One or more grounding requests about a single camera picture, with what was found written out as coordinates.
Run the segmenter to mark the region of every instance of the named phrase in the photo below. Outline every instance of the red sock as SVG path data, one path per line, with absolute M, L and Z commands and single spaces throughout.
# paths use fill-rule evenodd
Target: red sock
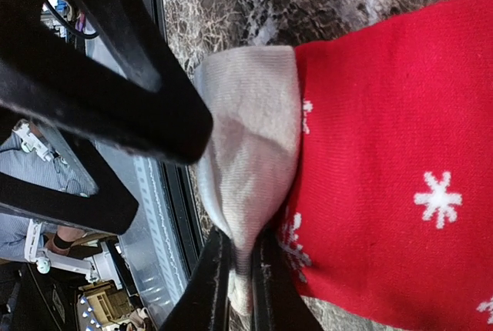
M 493 0 L 302 45 L 297 66 L 280 241 L 301 294 L 405 329 L 493 329 Z

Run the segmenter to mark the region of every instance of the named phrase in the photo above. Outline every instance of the snowflake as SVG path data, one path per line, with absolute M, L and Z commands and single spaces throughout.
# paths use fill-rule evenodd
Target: snowflake
M 279 240 L 280 247 L 287 254 L 287 260 L 290 267 L 295 271 L 302 283 L 307 283 L 307 277 L 301 272 L 301 269 L 305 266 L 311 266 L 310 257 L 303 252 L 303 246 L 298 241 L 298 235 L 294 233 L 301 227 L 301 214 L 296 213 L 293 217 L 293 224 L 289 224 L 287 218 L 289 216 L 289 209 L 286 209 L 286 223 L 281 227 L 281 240 Z
M 493 325 L 493 297 L 490 299 L 489 302 L 483 302 L 479 305 L 477 308 L 478 312 L 484 312 L 484 311 L 489 311 L 490 312 L 490 318 L 488 320 L 488 325 Z
M 314 110 L 314 105 L 308 100 L 303 100 L 303 132 L 307 135 L 310 134 L 310 129 L 307 124 L 307 115 L 308 113 L 311 113 L 312 110 Z
M 447 187 L 450 185 L 451 174 L 444 172 L 442 180 L 438 182 L 431 172 L 424 174 L 424 180 L 430 186 L 431 193 L 418 193 L 414 195 L 414 203 L 426 205 L 426 210 L 423 213 L 423 220 L 429 221 L 437 212 L 437 229 L 443 229 L 445 225 L 445 216 L 449 222 L 457 220 L 457 213 L 452 204 L 457 206 L 462 205 L 462 195 L 457 193 L 448 193 Z

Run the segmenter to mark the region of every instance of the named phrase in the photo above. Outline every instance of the gray clothing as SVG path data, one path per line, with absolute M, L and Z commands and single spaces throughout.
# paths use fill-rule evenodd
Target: gray clothing
M 62 163 L 60 158 L 46 162 L 35 152 L 24 152 L 21 142 L 21 139 L 12 133 L 0 146 L 0 173 L 48 189 L 73 195 L 89 195 L 85 183 L 69 166 Z M 28 226 L 29 218 L 0 213 L 0 258 L 16 262 L 25 261 L 24 245 Z M 54 224 L 45 223 L 42 226 L 42 233 L 55 233 L 56 230 L 57 225 Z M 43 240 L 40 241 L 40 246 L 43 246 Z

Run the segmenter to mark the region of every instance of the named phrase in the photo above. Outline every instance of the black cable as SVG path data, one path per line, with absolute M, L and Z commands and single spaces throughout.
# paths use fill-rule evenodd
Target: black cable
M 49 10 L 50 13 L 52 13 L 53 17 L 57 21 L 60 22 L 60 24 L 67 29 L 70 33 L 72 33 L 74 36 L 77 36 L 78 38 L 81 38 L 83 40 L 92 40 L 93 38 L 96 38 L 99 36 L 98 32 L 94 32 L 91 34 L 86 34 L 84 32 L 79 32 L 75 28 L 73 28 L 57 11 L 55 8 L 53 8 L 53 5 L 49 0 L 45 0 L 45 6 Z

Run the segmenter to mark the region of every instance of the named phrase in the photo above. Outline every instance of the white fabric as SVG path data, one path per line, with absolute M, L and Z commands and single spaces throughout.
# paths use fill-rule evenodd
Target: white fabric
M 302 111 L 294 50 L 264 46 L 213 54 L 196 70 L 195 84 L 214 120 L 196 168 L 199 192 L 214 224 L 232 239 L 230 300 L 246 315 L 253 245 L 297 168 Z

